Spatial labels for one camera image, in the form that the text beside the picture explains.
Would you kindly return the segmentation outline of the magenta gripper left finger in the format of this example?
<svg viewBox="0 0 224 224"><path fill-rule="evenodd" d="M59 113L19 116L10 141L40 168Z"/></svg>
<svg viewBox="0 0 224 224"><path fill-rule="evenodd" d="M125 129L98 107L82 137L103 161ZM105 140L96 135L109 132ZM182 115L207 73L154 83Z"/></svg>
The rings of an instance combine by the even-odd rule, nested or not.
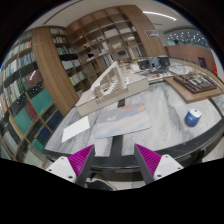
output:
<svg viewBox="0 0 224 224"><path fill-rule="evenodd" d="M90 145L69 157L59 157L46 171L83 187L94 156L95 145Z"/></svg>

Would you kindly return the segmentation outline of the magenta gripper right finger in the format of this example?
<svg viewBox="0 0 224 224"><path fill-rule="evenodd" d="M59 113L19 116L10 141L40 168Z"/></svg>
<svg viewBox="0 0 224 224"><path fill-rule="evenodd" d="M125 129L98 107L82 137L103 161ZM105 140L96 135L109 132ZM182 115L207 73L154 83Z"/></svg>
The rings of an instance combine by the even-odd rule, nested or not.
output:
<svg viewBox="0 0 224 224"><path fill-rule="evenodd" d="M134 156L145 184L152 183L183 169L183 166L170 155L159 155L139 144L134 145Z"/></svg>

